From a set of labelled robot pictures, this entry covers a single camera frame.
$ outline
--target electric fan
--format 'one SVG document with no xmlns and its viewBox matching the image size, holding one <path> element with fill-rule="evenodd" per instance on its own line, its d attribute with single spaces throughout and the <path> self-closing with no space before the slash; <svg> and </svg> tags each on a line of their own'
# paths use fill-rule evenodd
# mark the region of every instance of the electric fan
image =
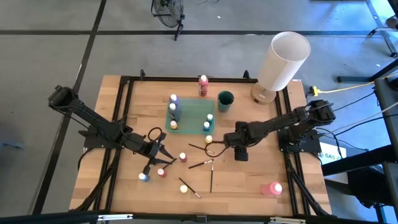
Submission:
<svg viewBox="0 0 398 224">
<path fill-rule="evenodd" d="M 150 12 L 154 17 L 158 17 L 163 25 L 173 28 L 177 27 L 174 35 L 174 40 L 177 40 L 184 25 L 182 20 L 185 18 L 183 13 L 183 0 L 152 0 Z"/>
</svg>

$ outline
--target green tray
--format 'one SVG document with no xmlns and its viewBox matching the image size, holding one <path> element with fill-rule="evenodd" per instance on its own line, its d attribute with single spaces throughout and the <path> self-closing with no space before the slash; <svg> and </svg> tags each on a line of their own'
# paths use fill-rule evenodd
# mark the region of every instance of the green tray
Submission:
<svg viewBox="0 0 398 224">
<path fill-rule="evenodd" d="M 166 130 L 170 133 L 179 134 L 212 134 L 215 128 L 215 101 L 207 99 L 180 98 L 181 118 L 177 122 L 178 128 L 173 130 L 170 127 L 171 117 L 169 110 L 166 115 Z M 213 123 L 210 125 L 209 131 L 203 130 L 203 123 L 206 121 L 207 115 L 213 115 Z"/>
</svg>

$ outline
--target white bottle cap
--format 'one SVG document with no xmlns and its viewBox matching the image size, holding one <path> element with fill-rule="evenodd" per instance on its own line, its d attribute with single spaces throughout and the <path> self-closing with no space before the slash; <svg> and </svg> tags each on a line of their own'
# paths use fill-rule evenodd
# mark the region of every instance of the white bottle cap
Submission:
<svg viewBox="0 0 398 224">
<path fill-rule="evenodd" d="M 212 140 L 213 140 L 212 136 L 206 136 L 206 141 L 212 142 Z"/>
<path fill-rule="evenodd" d="M 171 94 L 170 95 L 170 99 L 172 99 L 172 101 L 176 101 L 177 100 L 177 96 L 175 94 Z"/>
<path fill-rule="evenodd" d="M 183 152 L 180 153 L 180 158 L 181 158 L 181 159 L 185 159 L 186 156 L 187 156 L 187 155 L 185 155 L 185 153 L 183 153 Z"/>
<path fill-rule="evenodd" d="M 162 168 L 157 169 L 157 174 L 163 175 L 164 174 L 164 170 Z"/>
<path fill-rule="evenodd" d="M 187 193 L 188 192 L 188 187 L 186 185 L 181 185 L 180 191 L 181 191 L 181 193 Z"/>
<path fill-rule="evenodd" d="M 169 107 L 170 107 L 170 110 L 175 110 L 175 104 L 174 103 L 171 103 Z"/>
<path fill-rule="evenodd" d="M 140 180 L 145 180 L 147 178 L 147 176 L 145 174 L 143 174 L 143 173 L 140 173 L 140 174 L 138 174 L 138 178 Z"/>
<path fill-rule="evenodd" d="M 278 192 L 281 192 L 282 191 L 281 184 L 275 184 L 275 190 L 278 191 Z"/>
</svg>

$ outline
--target yellow cable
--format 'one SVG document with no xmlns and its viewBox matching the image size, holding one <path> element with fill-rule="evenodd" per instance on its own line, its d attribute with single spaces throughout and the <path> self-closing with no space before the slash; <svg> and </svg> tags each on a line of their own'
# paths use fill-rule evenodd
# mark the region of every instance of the yellow cable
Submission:
<svg viewBox="0 0 398 224">
<path fill-rule="evenodd" d="M 388 75 L 386 77 L 383 77 L 383 78 L 389 78 L 389 77 L 391 77 L 393 75 L 397 75 L 397 74 L 398 74 L 398 72 L 394 72 L 394 73 L 392 73 L 392 74 L 390 74 L 390 75 Z M 335 93 L 335 92 L 338 92 L 338 91 L 350 90 L 350 89 L 357 88 L 357 87 L 367 86 L 367 85 L 370 85 L 372 83 L 374 83 L 374 81 L 373 82 L 369 82 L 369 83 L 365 83 L 365 84 L 362 84 L 362 85 L 356 85 L 356 86 L 351 86 L 351 87 L 342 88 L 342 89 L 338 89 L 338 90 L 330 90 L 330 91 L 322 91 L 322 90 L 317 89 L 316 87 L 314 87 L 314 89 L 316 90 L 317 95 L 318 95 L 318 93 Z"/>
</svg>

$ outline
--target lamp shade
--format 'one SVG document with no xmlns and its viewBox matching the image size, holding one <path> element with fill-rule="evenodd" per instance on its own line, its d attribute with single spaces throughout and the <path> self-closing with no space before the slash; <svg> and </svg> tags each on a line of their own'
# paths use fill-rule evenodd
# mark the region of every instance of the lamp shade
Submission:
<svg viewBox="0 0 398 224">
<path fill-rule="evenodd" d="M 310 55 L 308 40 L 295 32 L 281 32 L 272 38 L 271 46 L 258 74 L 258 83 L 268 91 L 286 87 Z"/>
</svg>

